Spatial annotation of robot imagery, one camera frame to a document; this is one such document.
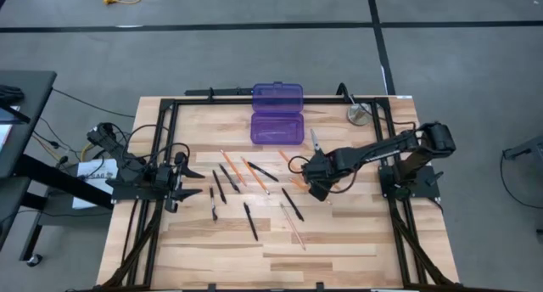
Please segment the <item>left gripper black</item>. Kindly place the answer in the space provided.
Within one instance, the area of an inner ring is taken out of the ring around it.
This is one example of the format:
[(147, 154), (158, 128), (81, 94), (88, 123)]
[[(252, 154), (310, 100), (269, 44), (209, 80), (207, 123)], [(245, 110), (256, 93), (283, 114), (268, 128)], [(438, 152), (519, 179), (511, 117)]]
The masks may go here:
[(187, 160), (184, 152), (177, 152), (173, 164), (161, 164), (156, 170), (154, 189), (158, 192), (158, 198), (165, 201), (165, 210), (170, 213), (177, 212), (179, 202), (202, 192), (202, 189), (182, 188), (182, 175), (204, 178), (204, 175), (188, 168)]

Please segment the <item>black pen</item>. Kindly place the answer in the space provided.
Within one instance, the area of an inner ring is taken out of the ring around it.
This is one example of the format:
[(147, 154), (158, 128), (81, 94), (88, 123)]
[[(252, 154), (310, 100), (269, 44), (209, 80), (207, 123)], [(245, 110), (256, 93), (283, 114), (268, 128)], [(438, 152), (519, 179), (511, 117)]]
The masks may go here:
[(299, 211), (297, 205), (294, 203), (291, 196), (288, 194), (287, 190), (285, 188), (281, 188), (281, 190), (284, 196), (286, 197), (287, 201), (290, 203), (291, 207), (293, 208), (295, 215), (298, 217), (299, 220), (304, 222), (305, 218), (303, 217), (302, 213)]
[(243, 202), (243, 205), (244, 205), (244, 210), (245, 210), (246, 216), (247, 216), (248, 221), (249, 221), (249, 226), (251, 228), (252, 234), (253, 234), (255, 240), (259, 241), (259, 237), (258, 237), (258, 234), (257, 234), (255, 223), (254, 223), (253, 218), (252, 218), (252, 216), (250, 214), (250, 208), (249, 208), (248, 204), (245, 203), (245, 202)]
[(216, 214), (215, 195), (214, 195), (214, 189), (212, 186), (210, 186), (209, 192), (210, 192), (210, 203), (211, 203), (211, 216), (212, 216), (213, 222), (216, 222), (218, 220), (218, 215)]
[(230, 183), (230, 185), (232, 186), (233, 190), (235, 192), (237, 192), (238, 194), (241, 194), (241, 191), (240, 191), (240, 188), (238, 187), (238, 185), (234, 182), (233, 178), (231, 177), (231, 175), (227, 172), (226, 168), (222, 165), (222, 164), (219, 164), (219, 167), (222, 171), (222, 173), (224, 174), (224, 176), (227, 178), (228, 182)]
[(252, 169), (255, 169), (257, 170), (258, 172), (262, 173), (263, 175), (265, 175), (266, 177), (269, 177), (272, 181), (276, 182), (276, 183), (279, 183), (279, 180), (277, 177), (273, 176), (271, 173), (269, 173), (268, 171), (265, 171), (264, 169), (262, 169), (261, 167), (257, 166), (256, 164), (248, 161), (248, 164), (249, 164), (249, 167), (251, 167)]
[(221, 186), (221, 182), (219, 180), (219, 177), (216, 173), (215, 170), (212, 170), (212, 174), (213, 174), (213, 177), (215, 179), (215, 182), (216, 182), (216, 185), (219, 189), (219, 193), (220, 193), (220, 197), (221, 197), (221, 201), (226, 205), (227, 204), (227, 199), (226, 199), (226, 195), (224, 194), (224, 191), (222, 189), (222, 186)]

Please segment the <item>purple plastic pencil box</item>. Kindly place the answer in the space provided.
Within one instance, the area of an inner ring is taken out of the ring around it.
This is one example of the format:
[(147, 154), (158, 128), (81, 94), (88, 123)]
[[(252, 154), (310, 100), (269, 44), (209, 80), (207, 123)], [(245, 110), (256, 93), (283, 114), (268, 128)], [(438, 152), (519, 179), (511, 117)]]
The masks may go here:
[(299, 145), (305, 139), (303, 87), (296, 83), (258, 83), (252, 88), (250, 138), (260, 145)]

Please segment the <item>silver metal cylinder weight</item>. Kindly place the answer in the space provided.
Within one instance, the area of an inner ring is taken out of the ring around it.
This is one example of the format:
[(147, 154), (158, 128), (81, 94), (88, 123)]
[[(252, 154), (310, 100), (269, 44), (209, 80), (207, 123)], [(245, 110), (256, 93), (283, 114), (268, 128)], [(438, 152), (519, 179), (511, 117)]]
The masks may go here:
[(365, 126), (372, 122), (369, 104), (352, 104), (347, 111), (347, 120), (355, 126)]

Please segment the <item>black curved clamp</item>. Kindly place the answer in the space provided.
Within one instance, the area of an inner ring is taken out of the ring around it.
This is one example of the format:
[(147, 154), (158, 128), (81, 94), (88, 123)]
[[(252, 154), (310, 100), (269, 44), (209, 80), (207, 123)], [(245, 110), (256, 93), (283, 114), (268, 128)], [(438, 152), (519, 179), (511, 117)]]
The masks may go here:
[(347, 86), (345, 86), (345, 84), (343, 82), (339, 83), (336, 94), (338, 96), (341, 96), (343, 98), (343, 100), (347, 104), (353, 104), (353, 100), (352, 100), (351, 95), (350, 95), (350, 93), (349, 93), (349, 91), (347, 89)]

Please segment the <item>white printed paper sheet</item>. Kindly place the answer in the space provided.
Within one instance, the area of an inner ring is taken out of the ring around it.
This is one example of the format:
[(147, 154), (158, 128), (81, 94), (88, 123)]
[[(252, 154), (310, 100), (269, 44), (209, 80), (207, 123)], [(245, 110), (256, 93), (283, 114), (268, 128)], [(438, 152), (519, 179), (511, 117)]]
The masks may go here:
[(113, 188), (106, 181), (115, 179), (117, 175), (117, 165), (114, 159), (91, 160), (80, 163), (77, 168), (77, 177), (83, 177), (84, 181), (103, 192), (112, 194)]

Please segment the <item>black flat bar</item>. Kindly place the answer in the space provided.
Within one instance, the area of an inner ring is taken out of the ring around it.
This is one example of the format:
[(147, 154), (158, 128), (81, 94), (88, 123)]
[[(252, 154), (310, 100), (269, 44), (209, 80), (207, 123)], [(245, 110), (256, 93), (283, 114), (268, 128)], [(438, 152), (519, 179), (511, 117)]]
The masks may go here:
[[(215, 96), (245, 96), (253, 93), (252, 88), (213, 88)], [(209, 88), (207, 89), (194, 89), (186, 90), (185, 96), (208, 96)]]

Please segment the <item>black desk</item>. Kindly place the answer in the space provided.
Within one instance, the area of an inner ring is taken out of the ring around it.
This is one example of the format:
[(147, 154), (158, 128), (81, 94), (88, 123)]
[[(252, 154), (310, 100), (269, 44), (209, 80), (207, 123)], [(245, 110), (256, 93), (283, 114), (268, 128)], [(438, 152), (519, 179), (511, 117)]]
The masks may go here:
[(18, 87), (24, 93), (25, 99), (16, 106), (31, 119), (28, 124), (13, 125), (7, 138), (0, 141), (0, 249), (20, 208), (35, 211), (37, 218), (20, 254), (29, 267), (42, 261), (34, 249), (44, 226), (56, 225), (64, 216), (91, 215), (90, 211), (72, 212), (71, 199), (83, 199), (103, 211), (113, 208), (110, 194), (25, 153), (56, 76), (53, 71), (0, 70), (0, 84)]

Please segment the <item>black cloth bundle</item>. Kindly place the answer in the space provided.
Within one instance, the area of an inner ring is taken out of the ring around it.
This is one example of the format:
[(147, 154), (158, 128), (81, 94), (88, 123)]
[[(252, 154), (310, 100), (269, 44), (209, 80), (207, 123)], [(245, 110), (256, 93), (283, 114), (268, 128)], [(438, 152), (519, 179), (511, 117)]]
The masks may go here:
[(17, 105), (25, 99), (24, 93), (18, 87), (0, 84), (0, 106)]

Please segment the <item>black aluminium frame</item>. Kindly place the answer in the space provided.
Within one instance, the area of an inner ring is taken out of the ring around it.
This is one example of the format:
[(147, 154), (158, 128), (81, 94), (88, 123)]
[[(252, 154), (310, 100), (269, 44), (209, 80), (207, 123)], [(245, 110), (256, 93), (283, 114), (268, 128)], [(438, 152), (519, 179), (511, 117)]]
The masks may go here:
[(163, 97), (140, 99), (133, 154), (155, 142), (154, 124), (174, 129), (176, 150), (191, 149), (185, 179), (197, 194), (165, 212), (154, 258), (141, 255), (135, 280), (152, 289), (399, 288), (417, 281), (413, 254), (399, 255), (381, 194), (378, 164), (363, 166), (321, 202), (296, 176), (313, 153), (300, 145), (255, 145), (247, 97), (182, 97), (172, 113)]

